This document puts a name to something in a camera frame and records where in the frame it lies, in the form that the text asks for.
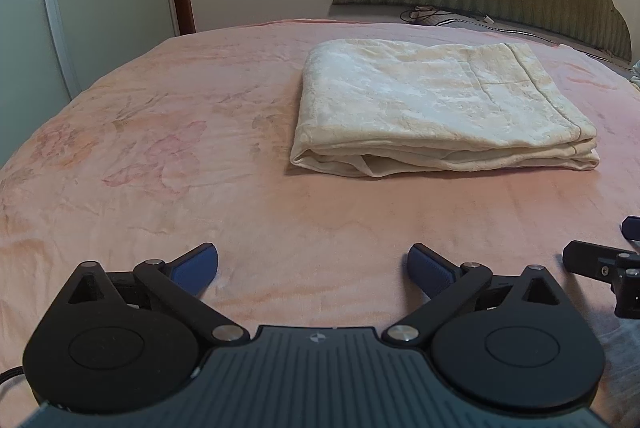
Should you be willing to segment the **grey striped mattress sheet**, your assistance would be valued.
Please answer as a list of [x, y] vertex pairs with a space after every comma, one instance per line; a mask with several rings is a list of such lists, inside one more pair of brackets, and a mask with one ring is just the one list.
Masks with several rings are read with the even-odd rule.
[[329, 17], [336, 20], [400, 23], [441, 28], [465, 29], [483, 33], [494, 33], [530, 40], [548, 46], [566, 45], [603, 63], [608, 68], [623, 76], [631, 75], [631, 64], [611, 54], [611, 52], [594, 48], [574, 38], [552, 33], [525, 24], [496, 20], [487, 14], [458, 14], [452, 10], [434, 6], [374, 6], [374, 5], [332, 5]]

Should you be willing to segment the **cream white pants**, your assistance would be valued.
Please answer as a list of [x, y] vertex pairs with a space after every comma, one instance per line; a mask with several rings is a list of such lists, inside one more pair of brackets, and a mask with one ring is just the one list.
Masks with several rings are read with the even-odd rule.
[[312, 49], [292, 165], [345, 177], [593, 170], [597, 129], [526, 44], [329, 40]]

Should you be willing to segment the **patterned white pillow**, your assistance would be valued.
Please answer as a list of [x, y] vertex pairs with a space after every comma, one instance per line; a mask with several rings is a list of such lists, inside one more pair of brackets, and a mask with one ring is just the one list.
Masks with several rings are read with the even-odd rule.
[[632, 66], [629, 81], [640, 89], [640, 61], [634, 63]]

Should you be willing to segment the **pink bed blanket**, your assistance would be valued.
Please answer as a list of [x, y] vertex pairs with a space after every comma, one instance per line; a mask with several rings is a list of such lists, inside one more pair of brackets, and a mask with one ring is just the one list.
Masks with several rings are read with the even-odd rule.
[[220, 266], [206, 301], [262, 324], [384, 328], [420, 306], [401, 258], [423, 243], [455, 263], [547, 267], [602, 342], [594, 409], [639, 422], [639, 325], [608, 285], [567, 274], [572, 240], [623, 247], [639, 210], [639, 94], [565, 46], [534, 50], [598, 131], [600, 164], [480, 174], [342, 178], [290, 164], [309, 50], [337, 38], [426, 46], [492, 36], [406, 24], [288, 21], [173, 38], [101, 78], [1, 170], [1, 365], [23, 350], [81, 261], [127, 271], [204, 242]]

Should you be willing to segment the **white wardrobe door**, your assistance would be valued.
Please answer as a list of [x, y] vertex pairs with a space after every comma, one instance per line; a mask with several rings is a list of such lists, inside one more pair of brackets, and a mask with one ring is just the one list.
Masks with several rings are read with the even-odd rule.
[[178, 35], [174, 0], [1, 0], [1, 157], [100, 77]]

